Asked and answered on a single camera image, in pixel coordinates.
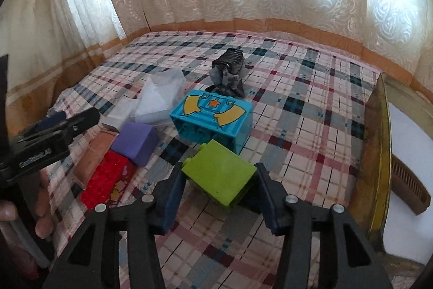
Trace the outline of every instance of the blue toy block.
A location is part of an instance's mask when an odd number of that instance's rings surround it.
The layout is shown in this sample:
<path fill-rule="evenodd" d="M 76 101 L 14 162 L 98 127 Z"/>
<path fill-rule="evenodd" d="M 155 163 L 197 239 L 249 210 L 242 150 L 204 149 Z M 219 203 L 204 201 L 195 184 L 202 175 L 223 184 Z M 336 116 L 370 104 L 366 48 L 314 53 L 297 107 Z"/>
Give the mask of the blue toy block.
<path fill-rule="evenodd" d="M 110 150 L 144 167 L 158 145 L 159 138 L 152 125 L 126 123 Z"/>
<path fill-rule="evenodd" d="M 213 139 L 239 154 L 250 135 L 252 111 L 250 102 L 192 90 L 170 116 L 181 137 L 200 144 Z"/>

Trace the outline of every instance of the plastic bag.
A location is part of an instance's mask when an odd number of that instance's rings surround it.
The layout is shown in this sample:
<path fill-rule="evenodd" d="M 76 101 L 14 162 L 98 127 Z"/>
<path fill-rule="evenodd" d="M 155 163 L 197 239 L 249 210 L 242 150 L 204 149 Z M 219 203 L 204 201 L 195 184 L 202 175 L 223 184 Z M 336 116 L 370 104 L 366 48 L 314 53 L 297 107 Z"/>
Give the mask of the plastic bag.
<path fill-rule="evenodd" d="M 186 79 L 182 70 L 170 69 L 149 77 L 137 97 L 131 118 L 137 123 L 164 125 L 171 122 L 170 112 L 185 95 Z"/>
<path fill-rule="evenodd" d="M 131 113 L 135 110 L 137 103 L 137 99 L 122 96 L 111 112 L 101 119 L 102 126 L 107 130 L 120 132 L 131 119 Z"/>

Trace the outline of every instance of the red toy block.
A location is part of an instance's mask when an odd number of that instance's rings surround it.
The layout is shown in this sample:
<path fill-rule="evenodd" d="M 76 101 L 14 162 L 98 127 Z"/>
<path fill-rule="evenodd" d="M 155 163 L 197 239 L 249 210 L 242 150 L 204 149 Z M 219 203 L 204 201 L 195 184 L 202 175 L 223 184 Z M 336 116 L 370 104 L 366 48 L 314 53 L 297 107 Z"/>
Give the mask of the red toy block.
<path fill-rule="evenodd" d="M 88 209 L 101 203 L 117 205 L 135 169 L 129 159 L 108 151 L 81 193 L 81 201 Z"/>

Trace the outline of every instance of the plaid blanket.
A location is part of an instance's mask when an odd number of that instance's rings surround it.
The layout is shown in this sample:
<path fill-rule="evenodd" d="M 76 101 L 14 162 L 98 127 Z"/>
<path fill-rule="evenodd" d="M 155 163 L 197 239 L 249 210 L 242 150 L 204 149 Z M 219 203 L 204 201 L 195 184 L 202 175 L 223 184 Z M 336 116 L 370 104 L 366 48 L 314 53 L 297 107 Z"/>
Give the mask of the plaid blanket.
<path fill-rule="evenodd" d="M 151 33 L 65 90 L 53 109 L 71 116 L 94 106 L 106 115 L 121 96 L 136 97 L 148 75 L 167 68 L 183 70 L 188 90 L 204 89 L 211 84 L 212 60 L 232 47 L 244 53 L 244 89 L 254 105 L 253 128 L 241 157 L 264 163 L 290 194 L 323 207 L 347 205 L 362 148 L 364 102 L 380 73 L 353 58 L 246 34 Z M 59 253 L 86 212 L 70 190 L 71 170 L 99 130 L 94 127 L 77 137 L 71 155 L 47 168 Z M 148 165 L 137 171 L 121 204 L 151 192 L 177 161 L 198 151 L 174 127 L 158 131 L 159 146 Z M 126 241 L 124 234 L 123 289 L 129 288 Z M 189 183 L 173 229 L 156 239 L 167 288 L 193 289 L 271 287 L 282 242 L 271 235 L 262 216 L 241 207 L 224 210 Z M 310 284 L 317 282 L 318 244 L 313 237 Z"/>

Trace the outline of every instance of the lime green toy block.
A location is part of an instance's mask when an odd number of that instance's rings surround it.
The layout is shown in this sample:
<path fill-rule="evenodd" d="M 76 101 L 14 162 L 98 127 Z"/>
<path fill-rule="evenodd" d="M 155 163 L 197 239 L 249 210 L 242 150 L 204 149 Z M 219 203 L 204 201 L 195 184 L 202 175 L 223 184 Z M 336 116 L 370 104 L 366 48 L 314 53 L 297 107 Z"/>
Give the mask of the lime green toy block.
<path fill-rule="evenodd" d="M 256 167 L 211 140 L 202 144 L 194 157 L 183 162 L 182 170 L 213 199 L 228 207 L 246 192 Z"/>

